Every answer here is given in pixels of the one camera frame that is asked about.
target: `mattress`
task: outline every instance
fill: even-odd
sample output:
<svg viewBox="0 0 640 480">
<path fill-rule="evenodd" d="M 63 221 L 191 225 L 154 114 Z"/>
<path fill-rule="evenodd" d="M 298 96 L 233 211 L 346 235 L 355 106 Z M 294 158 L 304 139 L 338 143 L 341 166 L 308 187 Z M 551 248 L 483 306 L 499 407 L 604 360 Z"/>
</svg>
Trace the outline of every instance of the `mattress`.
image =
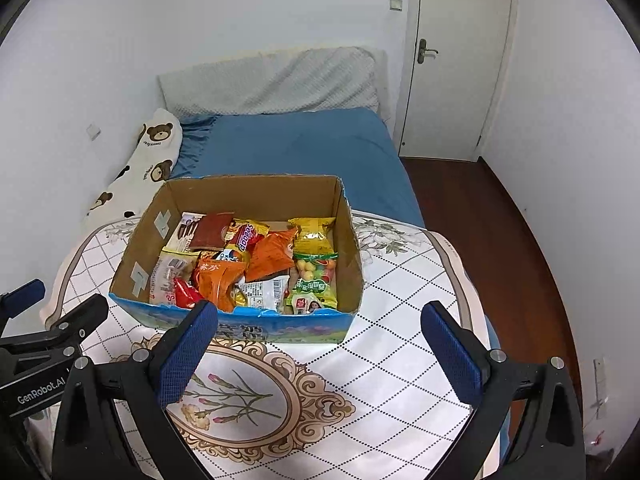
<svg viewBox="0 0 640 480">
<path fill-rule="evenodd" d="M 336 175 L 353 208 L 424 227 L 386 126 L 369 109 L 195 116 L 181 124 L 182 146 L 171 178 Z"/>
</svg>

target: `blue gripper pad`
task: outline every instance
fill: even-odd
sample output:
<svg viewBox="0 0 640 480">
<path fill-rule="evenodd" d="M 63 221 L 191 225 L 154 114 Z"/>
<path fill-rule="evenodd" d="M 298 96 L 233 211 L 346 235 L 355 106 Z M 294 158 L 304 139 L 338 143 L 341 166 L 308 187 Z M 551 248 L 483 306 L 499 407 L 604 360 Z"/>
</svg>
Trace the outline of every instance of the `blue gripper pad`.
<svg viewBox="0 0 640 480">
<path fill-rule="evenodd" d="M 480 368 L 432 303 L 427 303 L 422 309 L 420 316 L 422 335 L 435 354 L 460 402 L 471 404 L 475 408 L 482 398 Z M 449 318 L 449 322 L 455 322 L 450 316 Z"/>
<path fill-rule="evenodd" d="M 163 361 L 154 381 L 156 399 L 162 409 L 168 404 L 178 402 L 217 330 L 218 310 L 215 305 L 206 301 L 199 302 L 180 325 L 162 337 L 164 340 L 167 336 L 173 336 L 167 338 L 171 348 L 165 358 L 160 356 Z"/>
<path fill-rule="evenodd" d="M 16 317 L 44 298 L 44 292 L 44 283 L 31 280 L 26 285 L 5 294 L 0 300 L 0 317 Z"/>
</svg>

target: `snack bag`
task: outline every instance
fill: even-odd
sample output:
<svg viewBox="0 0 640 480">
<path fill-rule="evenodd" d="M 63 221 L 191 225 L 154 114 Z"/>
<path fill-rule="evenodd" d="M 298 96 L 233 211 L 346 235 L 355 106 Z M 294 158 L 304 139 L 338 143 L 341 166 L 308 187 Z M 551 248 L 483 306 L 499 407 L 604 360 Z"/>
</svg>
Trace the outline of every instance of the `snack bag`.
<svg viewBox="0 0 640 480">
<path fill-rule="evenodd" d="M 191 309 L 200 300 L 204 300 L 198 289 L 182 278 L 174 278 L 175 306 Z"/>
<path fill-rule="evenodd" d="M 244 292 L 240 290 L 239 285 L 236 284 L 231 289 L 231 301 L 235 306 L 248 306 L 249 303 L 247 301 Z"/>
<path fill-rule="evenodd" d="M 329 227 L 335 218 L 292 218 L 291 225 L 300 228 L 300 234 L 293 244 L 293 251 L 299 254 L 333 254 L 334 248 L 327 237 Z"/>
<path fill-rule="evenodd" d="M 149 303 L 175 305 L 174 278 L 188 280 L 197 260 L 198 253 L 174 253 L 163 249 L 151 273 Z"/>
<path fill-rule="evenodd" d="M 251 260 L 255 245 L 269 232 L 269 226 L 255 220 L 241 220 L 234 218 L 226 230 L 226 245 L 218 255 L 218 260 L 230 262 L 244 262 Z"/>
<path fill-rule="evenodd" d="M 189 250 L 221 251 L 224 249 L 226 231 L 233 219 L 233 213 L 204 215 L 196 225 Z"/>
<path fill-rule="evenodd" d="M 293 267 L 293 239 L 297 233 L 297 228 L 276 231 L 260 240 L 251 255 L 245 280 L 254 282 Z"/>
<path fill-rule="evenodd" d="M 337 254 L 294 254 L 299 278 L 293 290 L 289 291 L 287 304 L 295 314 L 309 314 L 315 309 L 315 301 L 320 308 L 338 308 L 338 300 L 331 285 L 334 278 Z"/>
<path fill-rule="evenodd" d="M 279 310 L 287 288 L 289 276 L 276 276 L 264 282 L 239 283 L 238 287 L 244 293 L 247 306 L 266 310 Z"/>
<path fill-rule="evenodd" d="M 312 314 L 318 308 L 322 308 L 318 298 L 311 292 L 307 294 L 293 294 L 291 306 L 294 314 Z"/>
<path fill-rule="evenodd" d="M 171 234 L 171 238 L 166 243 L 164 250 L 173 251 L 174 253 L 189 253 L 191 239 L 198 227 L 200 219 L 204 215 L 199 213 L 182 213 L 182 219 Z"/>
<path fill-rule="evenodd" d="M 245 269 L 244 262 L 224 262 L 205 258 L 198 263 L 194 280 L 198 291 L 206 300 L 223 312 L 233 312 L 235 305 L 231 299 L 231 290 Z"/>
</svg>

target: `cardboard box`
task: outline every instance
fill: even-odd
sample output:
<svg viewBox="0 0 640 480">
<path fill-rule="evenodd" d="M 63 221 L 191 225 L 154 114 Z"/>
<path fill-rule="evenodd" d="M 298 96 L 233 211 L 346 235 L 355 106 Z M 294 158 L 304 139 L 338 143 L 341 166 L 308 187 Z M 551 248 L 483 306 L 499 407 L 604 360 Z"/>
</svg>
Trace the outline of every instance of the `cardboard box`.
<svg viewBox="0 0 640 480">
<path fill-rule="evenodd" d="M 278 342 L 341 342 L 360 307 L 363 279 L 351 210 L 339 178 L 311 175 L 248 175 L 180 178 L 165 182 L 129 239 L 111 282 L 110 297 L 145 326 L 167 330 L 188 310 L 151 305 L 149 276 L 183 212 L 234 211 L 236 218 L 286 222 L 296 217 L 336 217 L 332 230 L 338 253 L 335 286 L 338 312 L 306 316 L 236 307 L 218 313 L 217 336 Z"/>
</svg>

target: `door handle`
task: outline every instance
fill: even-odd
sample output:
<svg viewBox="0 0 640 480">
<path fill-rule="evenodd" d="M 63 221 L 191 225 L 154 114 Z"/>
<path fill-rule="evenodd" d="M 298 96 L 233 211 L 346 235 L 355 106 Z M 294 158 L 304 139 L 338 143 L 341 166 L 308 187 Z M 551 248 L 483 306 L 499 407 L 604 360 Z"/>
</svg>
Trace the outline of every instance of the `door handle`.
<svg viewBox="0 0 640 480">
<path fill-rule="evenodd" d="M 422 63 L 424 63 L 424 55 L 427 52 L 435 52 L 436 54 L 439 54 L 439 52 L 436 49 L 427 48 L 427 40 L 422 38 L 420 40 L 420 43 L 418 44 L 418 64 L 421 65 Z"/>
</svg>

